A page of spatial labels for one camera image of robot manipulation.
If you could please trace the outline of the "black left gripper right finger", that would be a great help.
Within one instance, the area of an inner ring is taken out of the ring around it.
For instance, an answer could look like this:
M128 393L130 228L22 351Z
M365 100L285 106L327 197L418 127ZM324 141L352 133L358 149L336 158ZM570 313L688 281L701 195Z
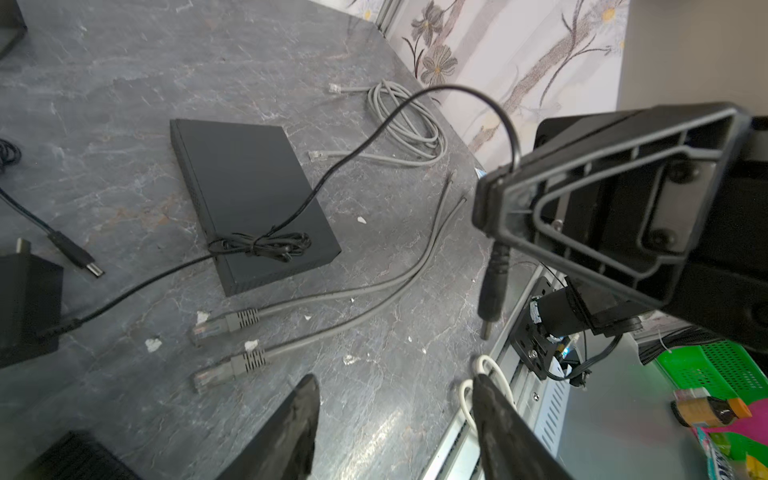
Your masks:
M485 374L473 377L472 403L486 479L572 479Z

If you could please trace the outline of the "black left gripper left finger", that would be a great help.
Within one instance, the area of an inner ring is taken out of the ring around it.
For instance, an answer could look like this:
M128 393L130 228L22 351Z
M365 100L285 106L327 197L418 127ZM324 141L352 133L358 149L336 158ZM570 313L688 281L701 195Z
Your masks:
M305 375L221 479L307 479L312 472L320 413L317 378Z

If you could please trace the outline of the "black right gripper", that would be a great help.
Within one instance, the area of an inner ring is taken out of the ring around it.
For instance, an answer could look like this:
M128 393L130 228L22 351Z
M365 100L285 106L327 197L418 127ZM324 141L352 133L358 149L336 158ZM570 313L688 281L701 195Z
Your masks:
M579 286L767 349L767 125L729 103L560 117L473 223Z

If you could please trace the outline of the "black power adapter with cable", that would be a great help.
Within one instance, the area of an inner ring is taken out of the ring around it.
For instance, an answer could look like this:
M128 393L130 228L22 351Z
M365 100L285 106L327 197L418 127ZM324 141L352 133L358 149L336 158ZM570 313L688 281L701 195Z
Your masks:
M298 209L281 224L272 227L260 236L232 233L217 237L210 243L208 255L157 274L126 290L94 312L82 318L72 318L67 321L60 319L62 268L29 252L3 256L1 258L1 302L3 304L1 307L1 326L3 328L9 326L14 329L1 331L1 366L7 367L56 351L58 338L61 335L80 328L143 288L203 261L220 259L228 255L244 254L287 263L305 254L311 245L310 236L302 232L283 234L281 230L296 220L309 207L323 185L337 170L357 157L401 166L413 164L411 161L369 155L364 152L384 131L389 130L391 135L400 143L405 143L407 138L412 138L417 143L435 144L438 149L438 155L435 159L440 160L444 156L447 152L447 144L445 135L437 124L433 126L434 136L431 138L419 137L410 128L394 124L395 118L402 114L407 107L412 107L418 111L429 123L431 121L430 112L417 99L440 90L467 93L491 108L499 117L508 136L511 152L510 167L514 169L519 166L521 148L517 132L503 108L487 95L459 85L432 86L412 94L400 85L381 81L366 90L368 104L381 118L381 125L355 150L351 152L341 151L339 155L342 159L330 167L321 177Z

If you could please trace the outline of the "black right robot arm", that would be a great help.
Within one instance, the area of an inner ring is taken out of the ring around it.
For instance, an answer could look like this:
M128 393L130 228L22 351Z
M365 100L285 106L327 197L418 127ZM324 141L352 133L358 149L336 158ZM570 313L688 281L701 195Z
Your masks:
M723 103L556 117L477 184L493 241L479 316L500 317L512 250L566 277L536 289L512 345L545 378L558 340L612 343L659 311L767 349L767 120Z

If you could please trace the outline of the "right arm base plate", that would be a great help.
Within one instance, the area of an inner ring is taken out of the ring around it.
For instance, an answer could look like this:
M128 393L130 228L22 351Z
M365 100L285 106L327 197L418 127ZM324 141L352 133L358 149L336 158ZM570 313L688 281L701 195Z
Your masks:
M571 334L571 314L567 294L555 290L545 276L536 278L531 292L523 297L508 340L521 362L540 380L549 378L557 346Z

